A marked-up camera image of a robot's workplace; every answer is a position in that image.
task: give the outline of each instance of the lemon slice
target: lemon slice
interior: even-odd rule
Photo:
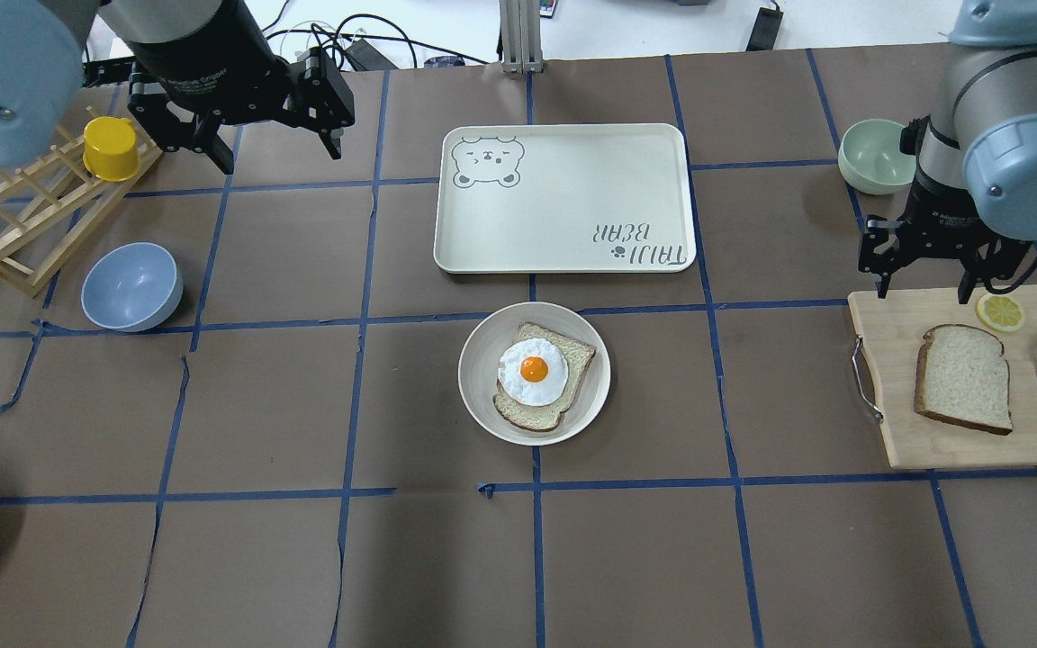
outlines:
[[[1001,333],[1014,333],[1027,321],[1027,312],[1021,304],[1008,295],[986,292],[975,304],[975,313],[988,329]]]

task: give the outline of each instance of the white floor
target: white floor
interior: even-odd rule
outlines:
[[[283,0],[247,0],[259,25],[275,20]],[[555,17],[544,18],[544,58],[650,57],[658,54],[737,52],[746,49],[761,0],[709,0],[682,7],[676,0],[559,0]],[[775,48],[843,48],[849,45],[937,43],[954,26],[958,0],[781,0],[785,17]],[[497,0],[290,0],[273,30],[304,21],[338,25],[355,12],[390,18],[412,39],[494,61],[498,43]],[[391,36],[390,26],[357,20],[346,31],[364,29]],[[272,48],[295,58],[306,48],[306,34],[276,37]],[[91,34],[92,53],[103,58],[129,50],[99,21]],[[405,45],[379,41],[379,50],[399,66],[411,66]],[[438,52],[419,50],[420,61]]]

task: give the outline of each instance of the egg white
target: egg white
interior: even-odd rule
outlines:
[[[526,358],[542,358],[546,362],[546,378],[531,383],[522,376],[522,362]],[[544,338],[531,338],[514,343],[499,358],[499,385],[510,398],[524,405],[550,405],[563,395],[569,370],[563,353]]]

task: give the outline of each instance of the slice of bread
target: slice of bread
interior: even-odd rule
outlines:
[[[579,397],[579,386],[584,382],[584,374],[594,358],[594,347],[584,341],[568,338],[560,333],[555,333],[551,329],[539,327],[538,323],[523,321],[518,325],[518,332],[515,333],[515,343],[531,338],[542,338],[550,340],[552,344],[563,353],[567,360],[567,386],[563,388],[563,395],[560,395],[555,402],[550,405],[524,405],[522,402],[510,398],[506,391],[502,390],[502,385],[498,385],[495,393],[495,410],[499,411],[504,419],[510,421],[514,426],[532,432],[546,432],[559,427],[563,422],[563,415],[576,403]]]
[[[1011,368],[1003,343],[974,327],[944,323],[923,335],[915,412],[996,434],[1011,433]]]

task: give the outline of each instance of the round plate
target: round plate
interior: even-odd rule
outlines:
[[[583,375],[576,403],[563,415],[556,429],[532,432],[513,426],[495,410],[499,358],[511,344],[518,325],[532,321],[594,347],[594,358]],[[458,391],[467,410],[479,426],[501,440],[520,446],[550,446],[581,432],[602,410],[611,389],[611,359],[597,331],[572,310],[546,303],[508,306],[482,319],[470,333],[458,357]]]

